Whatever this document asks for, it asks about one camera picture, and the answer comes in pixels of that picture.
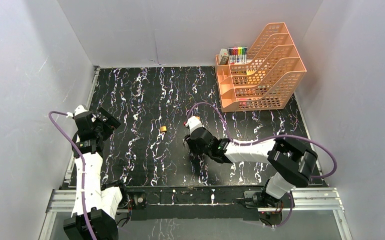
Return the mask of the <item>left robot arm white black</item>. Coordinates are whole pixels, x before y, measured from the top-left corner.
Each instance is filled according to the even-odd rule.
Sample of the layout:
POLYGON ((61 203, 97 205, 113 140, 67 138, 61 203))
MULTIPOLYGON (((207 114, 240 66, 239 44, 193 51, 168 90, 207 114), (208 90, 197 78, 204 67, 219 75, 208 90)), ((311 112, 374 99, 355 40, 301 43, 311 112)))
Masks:
POLYGON ((118 239, 117 208, 124 208, 130 200, 121 181, 101 183, 105 141, 120 122, 103 108, 99 113, 104 120, 80 105, 69 114, 78 129, 71 140, 77 171, 76 198, 71 217, 63 223, 70 240, 118 239))

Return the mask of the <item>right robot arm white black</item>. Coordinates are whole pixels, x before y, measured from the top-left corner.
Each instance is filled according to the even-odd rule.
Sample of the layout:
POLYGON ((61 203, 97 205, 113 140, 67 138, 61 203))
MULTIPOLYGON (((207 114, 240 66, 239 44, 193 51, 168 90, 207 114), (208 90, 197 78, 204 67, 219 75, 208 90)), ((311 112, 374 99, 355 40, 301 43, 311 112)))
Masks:
POLYGON ((311 180, 317 153, 294 137, 275 137, 261 143, 241 142, 215 137, 204 127, 185 135, 184 142, 194 155, 206 155, 219 164, 255 162, 272 165, 274 176, 262 192, 246 193, 240 200, 247 208, 276 207, 290 190, 305 188, 311 180))

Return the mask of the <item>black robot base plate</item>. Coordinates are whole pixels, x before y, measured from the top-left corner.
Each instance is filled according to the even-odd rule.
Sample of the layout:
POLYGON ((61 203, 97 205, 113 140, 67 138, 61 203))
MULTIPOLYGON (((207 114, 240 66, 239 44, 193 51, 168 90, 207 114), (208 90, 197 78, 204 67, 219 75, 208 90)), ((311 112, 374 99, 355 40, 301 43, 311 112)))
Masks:
POLYGON ((277 225, 291 198, 276 203, 263 200, 262 186, 145 186, 127 187, 133 220, 154 219, 243 219, 277 225))

